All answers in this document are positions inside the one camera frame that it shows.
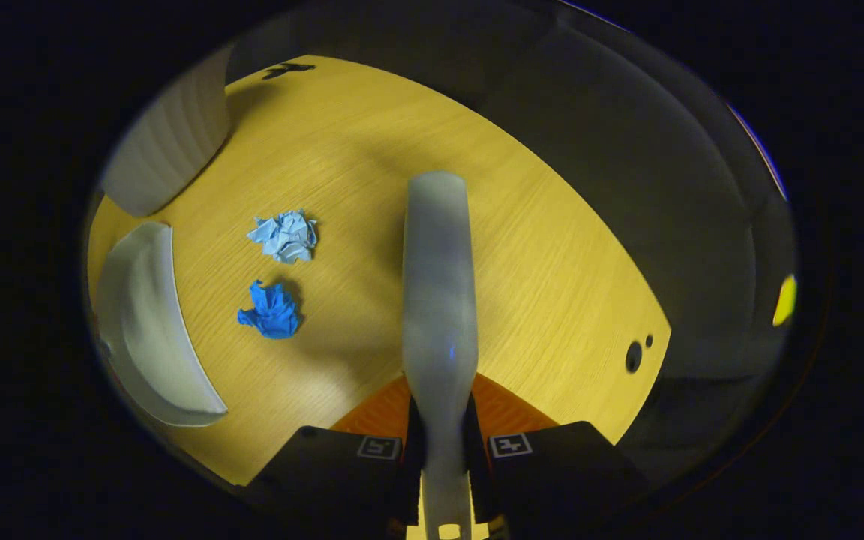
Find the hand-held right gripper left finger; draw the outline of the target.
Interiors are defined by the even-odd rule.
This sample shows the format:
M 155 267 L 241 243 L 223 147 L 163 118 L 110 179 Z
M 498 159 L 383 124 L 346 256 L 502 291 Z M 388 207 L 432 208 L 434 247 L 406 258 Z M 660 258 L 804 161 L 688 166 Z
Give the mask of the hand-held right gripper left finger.
M 302 426 L 244 488 L 288 526 L 415 526 L 425 428 L 395 377 L 330 428 Z

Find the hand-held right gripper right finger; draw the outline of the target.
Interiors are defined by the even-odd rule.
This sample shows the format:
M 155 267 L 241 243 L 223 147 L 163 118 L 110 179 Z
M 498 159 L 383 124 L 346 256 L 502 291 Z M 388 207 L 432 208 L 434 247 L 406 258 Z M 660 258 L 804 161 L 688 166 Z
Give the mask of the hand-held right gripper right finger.
M 598 526 L 649 482 L 589 421 L 560 424 L 490 377 L 474 377 L 466 468 L 477 523 Z

